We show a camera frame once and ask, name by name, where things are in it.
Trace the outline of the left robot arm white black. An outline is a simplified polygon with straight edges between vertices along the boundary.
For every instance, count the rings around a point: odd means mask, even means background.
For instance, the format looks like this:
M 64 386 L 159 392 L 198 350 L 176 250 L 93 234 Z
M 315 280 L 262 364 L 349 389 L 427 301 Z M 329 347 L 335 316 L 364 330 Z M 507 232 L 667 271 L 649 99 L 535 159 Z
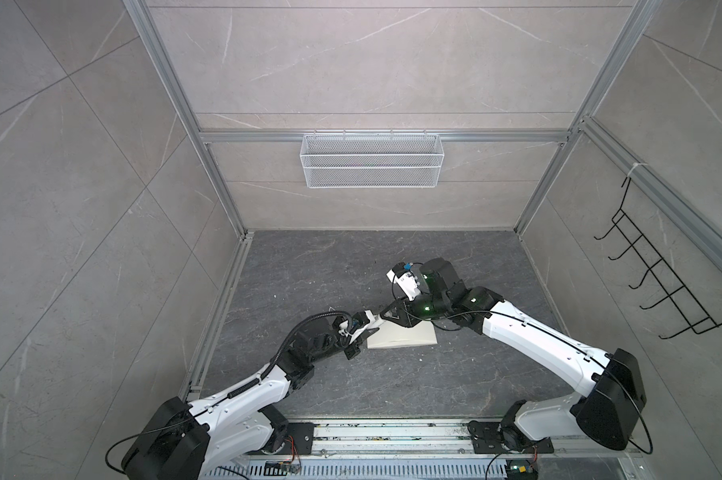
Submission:
M 274 356 L 244 380 L 192 402 L 164 402 L 111 470 L 129 479 L 198 479 L 234 458 L 277 451 L 287 419 L 276 403 L 304 386 L 317 361 L 338 353 L 353 358 L 382 319 L 371 311 L 328 311 L 294 326 Z

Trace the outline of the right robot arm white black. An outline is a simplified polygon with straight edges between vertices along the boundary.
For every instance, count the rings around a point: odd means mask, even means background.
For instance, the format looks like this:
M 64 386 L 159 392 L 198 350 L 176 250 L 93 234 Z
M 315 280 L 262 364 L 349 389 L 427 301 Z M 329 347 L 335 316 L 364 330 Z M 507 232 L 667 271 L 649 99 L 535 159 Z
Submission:
M 525 314 L 500 294 L 469 288 L 453 265 L 435 258 L 394 265 L 386 274 L 394 300 L 382 318 L 404 328 L 448 320 L 499 341 L 542 365 L 572 389 L 544 401 L 519 400 L 503 416 L 498 436 L 521 452 L 553 437 L 585 436 L 614 451 L 632 445 L 647 403 L 635 356 L 586 345 Z

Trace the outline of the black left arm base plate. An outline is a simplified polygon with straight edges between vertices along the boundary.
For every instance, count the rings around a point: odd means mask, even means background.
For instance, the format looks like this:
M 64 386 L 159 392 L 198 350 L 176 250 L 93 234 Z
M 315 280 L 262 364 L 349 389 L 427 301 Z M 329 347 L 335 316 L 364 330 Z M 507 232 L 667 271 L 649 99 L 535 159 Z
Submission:
M 280 425 L 274 428 L 273 438 L 265 451 L 274 454 L 292 456 L 310 455 L 314 444 L 316 425 L 311 422 L 297 422 Z

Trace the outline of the white paper envelope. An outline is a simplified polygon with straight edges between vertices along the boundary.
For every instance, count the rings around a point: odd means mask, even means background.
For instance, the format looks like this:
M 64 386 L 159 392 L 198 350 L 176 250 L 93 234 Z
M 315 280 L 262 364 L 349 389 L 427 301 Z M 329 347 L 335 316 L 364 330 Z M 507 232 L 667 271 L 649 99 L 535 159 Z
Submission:
M 397 349 L 436 344 L 435 328 L 430 322 L 420 322 L 414 327 L 405 328 L 393 322 L 384 321 L 377 332 L 366 340 L 368 349 Z

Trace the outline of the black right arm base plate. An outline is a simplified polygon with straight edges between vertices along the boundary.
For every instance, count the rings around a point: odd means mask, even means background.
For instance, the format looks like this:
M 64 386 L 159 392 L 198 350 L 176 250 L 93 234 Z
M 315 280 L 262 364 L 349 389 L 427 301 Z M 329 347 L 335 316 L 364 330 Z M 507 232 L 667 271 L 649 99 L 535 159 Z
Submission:
M 467 430 L 475 454 L 552 454 L 549 438 L 530 440 L 513 424 L 471 420 Z

